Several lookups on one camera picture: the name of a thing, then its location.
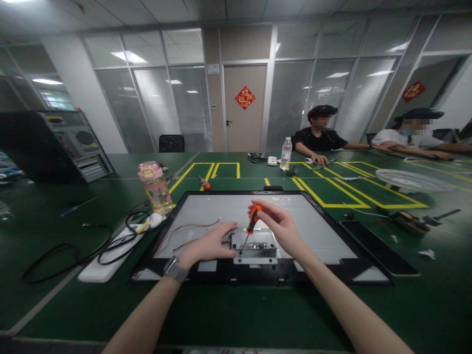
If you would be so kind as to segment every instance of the computer case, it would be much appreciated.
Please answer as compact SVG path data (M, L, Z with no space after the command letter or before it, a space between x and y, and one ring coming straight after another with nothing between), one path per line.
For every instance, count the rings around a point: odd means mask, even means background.
M90 183L115 171L78 111L0 113L0 149L35 183Z

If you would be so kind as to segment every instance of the wristwatch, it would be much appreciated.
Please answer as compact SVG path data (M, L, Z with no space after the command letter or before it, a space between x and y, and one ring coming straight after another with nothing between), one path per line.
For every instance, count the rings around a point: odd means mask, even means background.
M188 275L188 270L180 266L176 256L172 256L164 267L164 274L174 278L179 283L183 283Z

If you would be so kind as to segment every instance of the orange screwdriver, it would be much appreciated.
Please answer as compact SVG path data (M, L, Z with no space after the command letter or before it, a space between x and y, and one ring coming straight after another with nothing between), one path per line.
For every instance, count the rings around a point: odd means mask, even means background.
M258 211L262 211L262 206L254 205L251 209L251 213L249 214L249 226L246 229L247 237L246 237L246 241L244 241L244 245L242 246L242 249L239 252L240 256L242 256L242 252L244 251L244 248L246 247L246 242L247 242L247 239L249 238L249 235L252 235L254 233L254 226L256 226L256 223L259 221L259 218L257 217Z
M207 181L205 181L205 179L202 178L202 176L198 176L198 177L200 177L200 183L202 184L204 190L210 190L210 184Z

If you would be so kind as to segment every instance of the black cap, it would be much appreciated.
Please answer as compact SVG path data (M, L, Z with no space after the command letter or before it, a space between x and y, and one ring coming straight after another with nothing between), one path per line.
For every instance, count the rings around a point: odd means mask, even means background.
M403 113L402 119L439 119L442 116L444 116L444 112L434 108L415 108Z
M338 109L330 105L321 105L312 108L308 112L308 121L311 122L311 118L318 118L322 116L332 116L338 113Z

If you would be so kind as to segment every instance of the green workbench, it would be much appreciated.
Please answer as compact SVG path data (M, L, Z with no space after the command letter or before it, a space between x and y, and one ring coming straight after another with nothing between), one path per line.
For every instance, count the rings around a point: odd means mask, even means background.
M454 172L472 171L472 160L415 161L377 151L328 152L340 163L318 173L294 152L298 179L278 167L253 164L246 153L167 153L109 155L117 173L88 185L36 185L19 181L0 191L14 217L0 223L1 302L0 330L15 338L106 342L151 289L152 284L129 285L131 269L156 232L143 239L113 278L105 284L77 280L79 269L38 285L25 285L22 272L53 246L70 242L81 255L97 247L105 229L85 229L83 223L122 225L126 212L145 200L137 165L156 160L169 167L167 176L182 176L170 183L177 203L187 190L199 190L199 175L209 178L212 190L262 190L267 184L284 190L306 190L336 220L351 211L365 212L382 205L417 215L440 215L455 208L462 212L443 220L424 238L392 225L394 243L377 217L354 212L402 257L421 277L396 278L394 286L356 286L352 290L419 353L465 352L470 349L472 317L472 177ZM447 193L402 195L384 188L376 168L401 169L447 181L456 188ZM341 177L363 179L345 181ZM66 217L59 214L78 200L96 200ZM432 249L436 260L418 251ZM36 276L67 265L58 255ZM38 303L49 294L46 305ZM159 345L173 347L238 347L352 350L330 309L314 287L190 286L179 291L162 329Z

